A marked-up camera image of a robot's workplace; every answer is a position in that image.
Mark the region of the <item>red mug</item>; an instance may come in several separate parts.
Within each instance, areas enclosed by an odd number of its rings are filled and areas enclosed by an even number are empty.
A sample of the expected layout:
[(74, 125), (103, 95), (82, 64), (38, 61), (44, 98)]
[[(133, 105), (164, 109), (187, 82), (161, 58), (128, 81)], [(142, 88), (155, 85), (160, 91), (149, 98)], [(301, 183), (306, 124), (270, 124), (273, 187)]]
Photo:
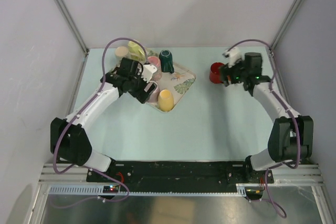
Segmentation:
[(223, 84), (221, 80), (220, 68), (224, 66), (221, 62), (215, 62), (211, 65), (209, 71), (209, 80), (214, 84)]

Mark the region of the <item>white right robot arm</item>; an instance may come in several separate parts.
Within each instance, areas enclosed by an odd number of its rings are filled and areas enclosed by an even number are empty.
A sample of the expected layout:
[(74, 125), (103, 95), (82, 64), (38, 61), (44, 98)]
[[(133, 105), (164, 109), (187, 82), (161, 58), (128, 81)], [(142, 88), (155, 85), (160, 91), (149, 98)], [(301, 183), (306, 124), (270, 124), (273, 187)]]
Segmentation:
[(260, 53), (241, 53), (233, 48), (224, 53), (228, 63), (219, 68), (225, 86), (241, 83), (257, 100), (273, 122), (267, 148), (247, 158), (243, 178), (253, 183), (261, 171), (286, 165), (296, 169), (301, 160), (310, 158), (313, 148), (313, 119), (301, 115), (272, 87), (271, 77), (263, 75)]

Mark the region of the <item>purple mug black handle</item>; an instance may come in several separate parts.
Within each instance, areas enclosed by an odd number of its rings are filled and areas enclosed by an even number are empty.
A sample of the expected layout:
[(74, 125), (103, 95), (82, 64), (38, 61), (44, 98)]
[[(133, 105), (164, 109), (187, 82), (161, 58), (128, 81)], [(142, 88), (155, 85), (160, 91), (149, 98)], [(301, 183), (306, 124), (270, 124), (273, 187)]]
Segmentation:
[(148, 103), (157, 103), (158, 101), (158, 96), (160, 94), (160, 87), (158, 85), (157, 82), (155, 81), (150, 81), (149, 82), (150, 86), (154, 85), (155, 86), (155, 89), (154, 91), (152, 92), (152, 94), (150, 95), (149, 99), (148, 99)]

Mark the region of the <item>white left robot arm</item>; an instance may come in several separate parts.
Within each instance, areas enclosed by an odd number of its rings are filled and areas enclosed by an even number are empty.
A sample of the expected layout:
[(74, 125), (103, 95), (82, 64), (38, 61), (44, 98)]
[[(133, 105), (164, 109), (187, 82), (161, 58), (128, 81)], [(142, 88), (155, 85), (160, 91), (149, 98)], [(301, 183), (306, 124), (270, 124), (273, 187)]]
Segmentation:
[(156, 71), (153, 64), (123, 58), (112, 71), (103, 73), (100, 86), (80, 108), (51, 122), (50, 151), (54, 160), (62, 158), (77, 166), (96, 169), (104, 181), (112, 181), (117, 174), (111, 165), (112, 158), (93, 149), (87, 131), (125, 93), (146, 103), (157, 87), (151, 82)]

